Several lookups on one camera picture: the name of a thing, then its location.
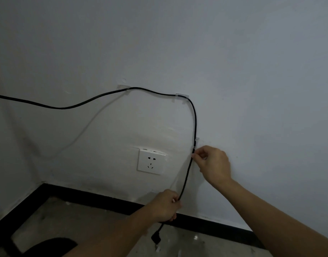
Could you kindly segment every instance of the person's left hand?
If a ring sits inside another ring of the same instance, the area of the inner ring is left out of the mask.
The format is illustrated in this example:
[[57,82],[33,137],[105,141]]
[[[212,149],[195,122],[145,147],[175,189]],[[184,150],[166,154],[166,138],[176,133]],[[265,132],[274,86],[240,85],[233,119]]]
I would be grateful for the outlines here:
[[175,191],[164,190],[146,205],[155,222],[176,219],[176,211],[182,207],[178,197]]

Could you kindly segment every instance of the tile floor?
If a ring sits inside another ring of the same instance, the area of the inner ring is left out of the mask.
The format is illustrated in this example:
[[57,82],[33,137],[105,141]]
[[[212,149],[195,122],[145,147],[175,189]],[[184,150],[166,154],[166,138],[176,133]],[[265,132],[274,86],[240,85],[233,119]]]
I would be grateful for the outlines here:
[[[102,225],[106,224],[106,229],[110,229],[108,224],[124,217],[119,213],[50,198],[14,233],[12,239],[22,252],[54,237],[67,237],[81,243],[97,233]],[[271,256],[266,250],[169,225],[165,225],[161,231],[160,251],[156,252],[151,235],[159,225],[153,225],[147,235],[141,237],[129,257],[176,257],[179,252],[181,257]],[[0,249],[0,257],[6,256]]]

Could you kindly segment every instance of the person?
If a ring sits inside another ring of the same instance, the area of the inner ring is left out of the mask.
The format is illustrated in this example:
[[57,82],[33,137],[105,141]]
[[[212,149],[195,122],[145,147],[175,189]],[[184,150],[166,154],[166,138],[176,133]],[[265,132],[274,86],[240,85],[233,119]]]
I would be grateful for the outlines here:
[[[273,207],[232,179],[230,162],[224,151],[203,146],[195,151],[192,158],[204,178],[228,199],[274,257],[328,257],[328,238]],[[180,208],[178,194],[165,190],[117,224],[111,234],[102,232],[76,246],[65,257],[127,256],[150,226],[175,219],[176,211]]]

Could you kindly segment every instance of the skirting board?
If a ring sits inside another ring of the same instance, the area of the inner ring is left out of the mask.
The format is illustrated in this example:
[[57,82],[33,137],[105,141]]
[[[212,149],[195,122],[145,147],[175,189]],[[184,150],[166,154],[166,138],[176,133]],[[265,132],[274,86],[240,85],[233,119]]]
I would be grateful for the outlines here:
[[[5,244],[13,233],[43,204],[49,197],[57,197],[64,201],[80,205],[101,208],[113,212],[130,215],[143,205],[90,192],[75,190],[49,184],[42,184],[9,214],[0,220],[0,247]],[[183,214],[177,219],[165,223],[174,227],[203,233],[226,240],[265,249],[252,231],[223,225]]]

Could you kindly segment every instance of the outlet cover plate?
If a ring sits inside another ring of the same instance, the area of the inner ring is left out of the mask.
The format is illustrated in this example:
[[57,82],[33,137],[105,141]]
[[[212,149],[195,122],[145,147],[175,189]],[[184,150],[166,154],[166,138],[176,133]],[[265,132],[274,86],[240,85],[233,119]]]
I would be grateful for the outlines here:
[[161,151],[140,149],[138,170],[161,175],[164,172],[165,156]]

